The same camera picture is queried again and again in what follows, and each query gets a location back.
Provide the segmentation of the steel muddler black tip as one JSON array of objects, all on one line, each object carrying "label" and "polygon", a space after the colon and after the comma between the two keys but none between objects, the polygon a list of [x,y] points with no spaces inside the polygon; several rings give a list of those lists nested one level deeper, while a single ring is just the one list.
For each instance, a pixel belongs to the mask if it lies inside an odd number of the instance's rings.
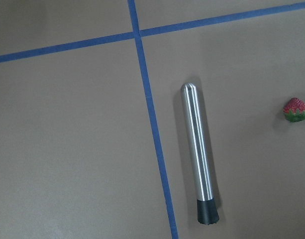
[{"label": "steel muddler black tip", "polygon": [[219,215],[207,159],[197,86],[193,83],[183,84],[181,86],[181,98],[197,194],[197,219],[200,224],[215,224],[219,221]]}]

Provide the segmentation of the red strawberry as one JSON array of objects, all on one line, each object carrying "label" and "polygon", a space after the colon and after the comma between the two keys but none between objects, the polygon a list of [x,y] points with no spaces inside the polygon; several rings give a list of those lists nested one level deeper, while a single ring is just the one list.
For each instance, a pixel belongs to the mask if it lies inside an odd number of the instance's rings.
[{"label": "red strawberry", "polygon": [[283,108],[285,119],[289,122],[305,120],[305,102],[299,98],[291,98]]}]

